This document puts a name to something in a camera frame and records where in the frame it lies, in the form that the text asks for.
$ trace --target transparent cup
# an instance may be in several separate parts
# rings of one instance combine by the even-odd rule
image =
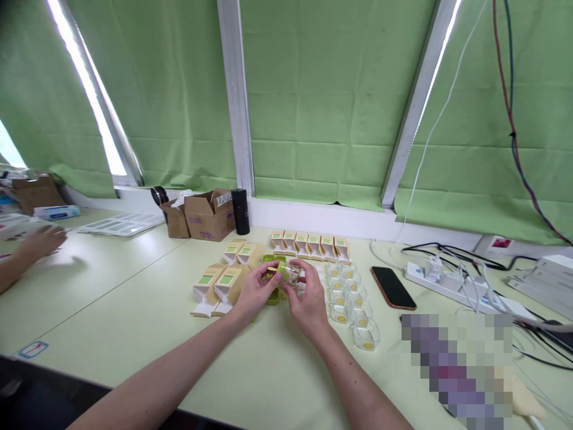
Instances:
[[[380,331],[372,318],[358,317],[352,322],[354,344],[366,351],[373,351],[380,344]]]

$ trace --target desk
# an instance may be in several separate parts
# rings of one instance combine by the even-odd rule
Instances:
[[[62,249],[35,264],[0,296],[0,354],[11,355],[113,290],[185,242],[170,239],[165,224],[133,238],[78,233],[73,229],[117,212],[83,208],[57,222],[68,239]],[[2,253],[18,242],[2,242]]]
[[[270,251],[270,232],[252,228],[243,237],[265,244]],[[101,385],[117,386],[214,321],[189,315],[196,306],[192,285],[205,267],[221,260],[226,244],[235,237],[231,234],[223,243],[186,241],[43,335],[41,340],[50,346],[30,362]],[[410,354],[403,352],[401,342],[399,316],[403,311],[386,305],[370,276],[369,268],[381,263],[371,254],[368,241],[350,239],[349,244],[381,329],[381,345],[375,352],[362,351],[352,346],[348,326],[333,322],[333,327],[357,362],[415,428],[463,429],[430,394],[427,382],[420,380],[419,369],[410,366]],[[379,247],[387,250],[387,244]],[[510,296],[499,277],[492,271],[495,288]],[[461,306],[420,285],[405,280],[404,284],[418,303],[419,313],[451,314]],[[556,317],[542,305],[515,294],[535,312]],[[542,389],[548,395],[562,408],[573,409],[573,400],[565,396],[571,380],[564,382],[571,375],[524,360],[523,367],[526,365],[536,382],[544,384]],[[180,408],[249,429],[347,427],[326,368],[292,323],[287,302],[266,306],[256,322],[215,360]],[[554,430],[567,428],[552,414],[546,424]],[[530,427],[517,417],[514,428]]]

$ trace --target label sticker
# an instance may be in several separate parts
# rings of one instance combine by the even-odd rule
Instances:
[[[40,340],[34,343],[31,343],[24,349],[22,349],[18,355],[24,358],[33,358],[37,356],[40,352],[46,349],[49,345],[45,342],[41,342]]]

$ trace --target open cardboard box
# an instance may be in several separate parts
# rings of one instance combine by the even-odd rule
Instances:
[[[231,190],[214,189],[185,197],[185,218],[193,239],[220,242],[235,230]]]
[[[212,312],[219,303],[219,297],[215,293],[215,282],[227,268],[226,264],[213,264],[203,272],[193,285],[193,295],[199,300],[199,305],[191,315],[194,317],[210,318]]]
[[[222,317],[236,305],[246,275],[251,271],[247,265],[229,266],[215,283],[215,293],[221,299],[213,315]]]

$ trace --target person's hand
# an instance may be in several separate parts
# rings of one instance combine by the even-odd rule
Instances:
[[[56,251],[66,239],[66,231],[62,227],[44,226],[26,236],[14,255],[39,260]]]
[[[324,335],[330,328],[326,314],[324,287],[315,267],[302,260],[291,260],[290,264],[304,270],[304,276],[298,282],[306,284],[302,297],[290,285],[283,285],[288,294],[291,314],[300,331],[312,342],[316,336]]]
[[[268,262],[247,274],[241,294],[233,309],[245,314],[251,321],[265,306],[271,293],[282,281],[282,273],[276,272],[272,278],[263,279],[269,267],[277,267],[278,261]]]

